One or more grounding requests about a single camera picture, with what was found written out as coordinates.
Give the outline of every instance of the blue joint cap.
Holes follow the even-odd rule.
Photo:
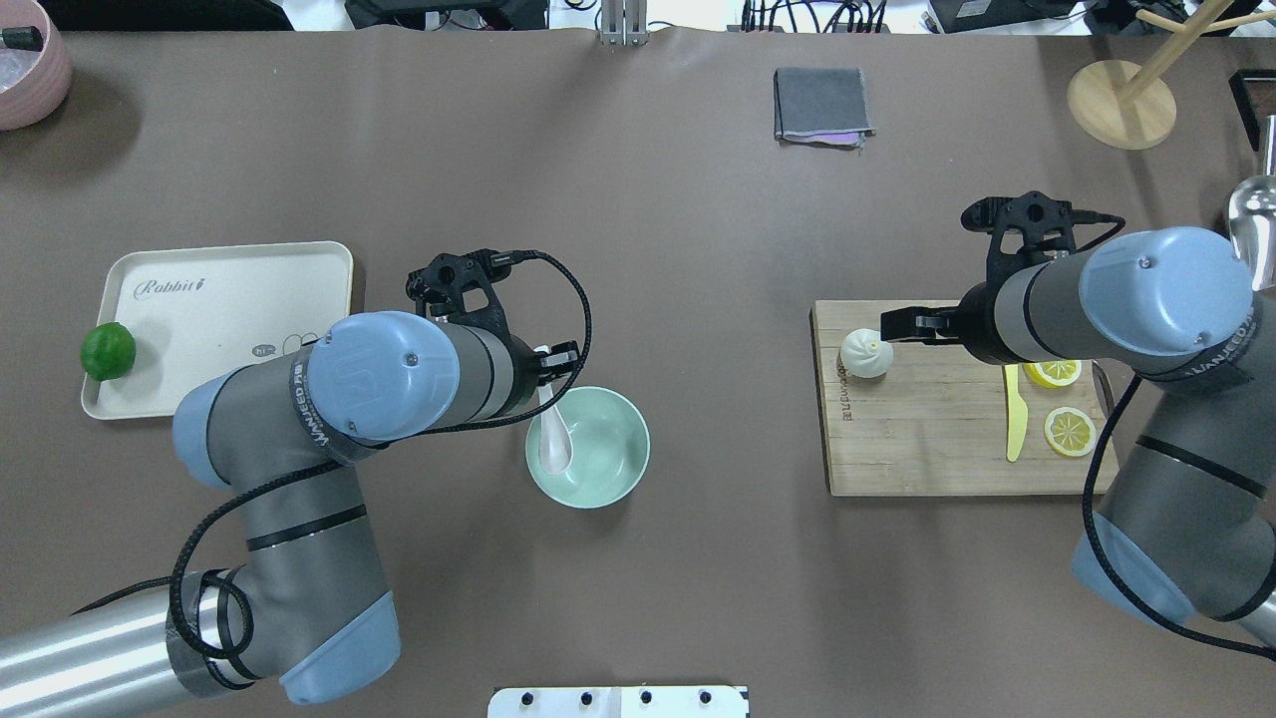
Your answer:
[[[1113,343],[1187,356],[1226,341],[1253,304],[1249,269],[1222,236],[1170,227],[1114,238],[1081,273],[1081,306]]]
[[[1196,608],[1183,594],[1183,590],[1106,517],[1095,514],[1095,529],[1099,532],[1099,543],[1104,548],[1108,562],[1113,565],[1125,585],[1134,592],[1134,596],[1143,599],[1143,603],[1179,625],[1196,613]],[[1116,590],[1102,566],[1099,565],[1099,560],[1095,559],[1095,552],[1085,534],[1081,536],[1076,551],[1072,552],[1072,575],[1108,603],[1150,626],[1156,626],[1151,619],[1143,616],[1142,611]]]
[[[213,488],[228,488],[230,485],[217,474],[208,458],[208,417],[213,413],[217,395],[236,372],[239,370],[193,389],[172,416],[172,446],[177,459],[199,483]]]
[[[297,705],[350,695],[385,675],[399,657],[394,597],[387,592],[301,659],[279,684]]]
[[[369,441],[410,437],[443,417],[461,358],[434,321],[407,311],[353,314],[310,353],[310,398],[325,422]]]

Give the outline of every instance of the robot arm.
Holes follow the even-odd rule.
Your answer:
[[[1156,384],[1164,397],[1095,515],[1101,547],[1170,621],[1238,621],[1276,647],[1276,538],[1256,515],[1276,474],[1271,301],[1250,291],[1230,244],[1207,230],[1136,232],[1074,254],[1068,203],[1039,193],[988,201],[967,217],[995,216],[989,281],[960,306],[884,314],[883,335],[961,342],[994,365],[1114,357]],[[1011,228],[1025,237],[1014,255],[999,251]],[[1073,570],[1145,617],[1085,537]]]
[[[410,274],[420,314],[347,316],[188,395],[174,443],[190,473],[236,502],[260,495],[242,501],[250,560],[179,571],[168,588],[180,615],[153,592],[0,641],[0,715],[131,715],[269,676],[293,703],[322,703],[388,671],[398,625],[353,465],[402,439],[505,417],[537,385],[579,372],[588,330],[579,355],[574,342],[545,355],[505,325],[491,283],[532,255],[547,258],[440,255]],[[466,310],[471,289],[486,307]]]

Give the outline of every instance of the lemon slice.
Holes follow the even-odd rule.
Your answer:
[[[1044,386],[1046,389],[1059,389],[1081,379],[1081,362],[1077,362],[1076,358],[1064,358],[1062,362],[1025,365],[1023,374],[1027,375],[1035,385]]]
[[[1060,407],[1045,418],[1045,443],[1063,457],[1085,457],[1094,451],[1099,432],[1081,409]]]

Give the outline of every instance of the gray cloth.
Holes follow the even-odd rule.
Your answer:
[[[859,69],[780,68],[775,94],[776,139],[859,147],[875,131]]]

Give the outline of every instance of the pink bowl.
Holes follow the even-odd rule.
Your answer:
[[[17,129],[48,116],[71,87],[71,59],[52,20],[36,0],[0,0],[0,27],[36,26],[45,50],[34,66],[0,92],[0,130]]]

